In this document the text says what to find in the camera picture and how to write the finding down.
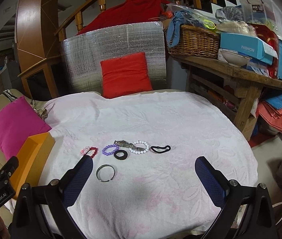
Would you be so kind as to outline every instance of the white blanket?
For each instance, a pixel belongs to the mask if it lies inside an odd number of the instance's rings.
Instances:
[[[85,146],[99,148],[93,171],[76,203],[68,208],[87,238],[156,239],[180,231],[206,230],[220,209],[215,207],[194,169],[205,156],[215,169],[241,185],[257,181],[257,162],[243,135],[203,97],[164,92],[105,99],[79,93],[49,101],[46,122],[56,139],[39,185],[61,178],[80,160]],[[131,154],[126,160],[105,156],[114,140],[170,145],[171,151]],[[111,164],[116,176],[98,181],[96,170]],[[111,168],[101,177],[112,176]],[[49,211],[48,221],[57,230]]]

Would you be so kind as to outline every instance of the brown column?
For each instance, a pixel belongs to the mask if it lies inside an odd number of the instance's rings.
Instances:
[[[54,83],[51,82],[53,76],[50,58],[52,57],[55,63],[56,56],[60,55],[58,39],[54,36],[58,28],[57,0],[19,0],[16,24],[23,84],[25,76],[31,76],[45,68],[50,93],[52,97],[56,97],[56,87],[50,89],[51,83]]]

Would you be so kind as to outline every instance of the pillow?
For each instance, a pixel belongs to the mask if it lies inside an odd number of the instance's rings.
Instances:
[[[144,52],[101,61],[101,68],[104,98],[152,91]]]
[[[18,154],[29,136],[50,129],[22,96],[0,111],[0,150],[8,160]]]

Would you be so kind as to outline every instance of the metal bolt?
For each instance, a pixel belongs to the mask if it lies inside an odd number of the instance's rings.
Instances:
[[[260,185],[260,187],[261,187],[262,189],[266,189],[266,184],[265,184],[265,183],[260,183],[259,185]]]
[[[25,190],[25,189],[27,189],[28,187],[29,187],[29,183],[25,183],[24,185],[22,185],[21,188],[22,188],[23,190]]]
[[[237,186],[239,183],[236,180],[230,180],[232,186]]]
[[[55,186],[59,184],[59,180],[58,179],[53,179],[52,181],[50,181],[50,185]]]

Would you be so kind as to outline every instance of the woven basket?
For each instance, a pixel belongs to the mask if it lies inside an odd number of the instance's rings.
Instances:
[[[167,29],[164,29],[164,33],[166,38]],[[175,47],[168,47],[167,49],[172,55],[186,55],[217,59],[219,48],[219,34],[215,34],[210,30],[199,27],[181,25],[179,43]]]

